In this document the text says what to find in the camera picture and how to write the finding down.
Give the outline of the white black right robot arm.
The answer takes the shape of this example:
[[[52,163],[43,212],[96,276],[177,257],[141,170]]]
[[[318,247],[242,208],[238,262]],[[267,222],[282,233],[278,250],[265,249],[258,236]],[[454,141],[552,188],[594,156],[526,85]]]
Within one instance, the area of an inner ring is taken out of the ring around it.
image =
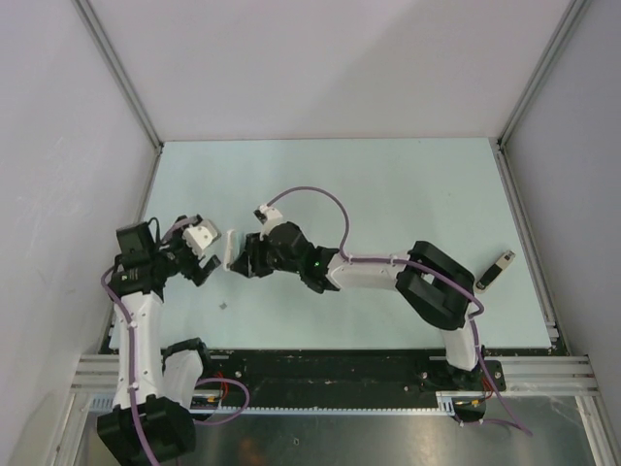
[[[269,232],[226,233],[224,268],[249,279],[289,273],[315,293],[350,288],[399,293],[429,325],[441,332],[449,381],[470,389],[482,378],[478,339],[470,323],[474,276],[433,244],[418,241],[388,257],[345,258],[336,248],[314,245],[290,221]]]

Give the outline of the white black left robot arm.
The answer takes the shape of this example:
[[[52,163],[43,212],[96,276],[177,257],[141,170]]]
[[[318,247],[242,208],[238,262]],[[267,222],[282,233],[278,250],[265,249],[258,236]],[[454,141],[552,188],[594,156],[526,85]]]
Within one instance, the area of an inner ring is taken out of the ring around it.
[[[162,346],[164,287],[175,276],[204,284],[220,265],[208,254],[219,237],[199,215],[180,216],[166,233],[146,221],[116,231],[119,253],[101,283],[117,317],[118,377],[97,433],[121,465],[158,465],[195,448],[193,390],[212,381],[214,365],[200,338]]]

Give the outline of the light blue staple box sleeve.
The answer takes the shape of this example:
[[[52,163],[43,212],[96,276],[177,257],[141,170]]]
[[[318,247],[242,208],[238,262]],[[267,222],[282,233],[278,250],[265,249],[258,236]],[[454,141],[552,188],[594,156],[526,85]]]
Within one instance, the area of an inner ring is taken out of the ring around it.
[[[232,266],[240,253],[239,234],[235,229],[226,232],[225,248],[222,259],[223,269],[227,272],[232,271]]]

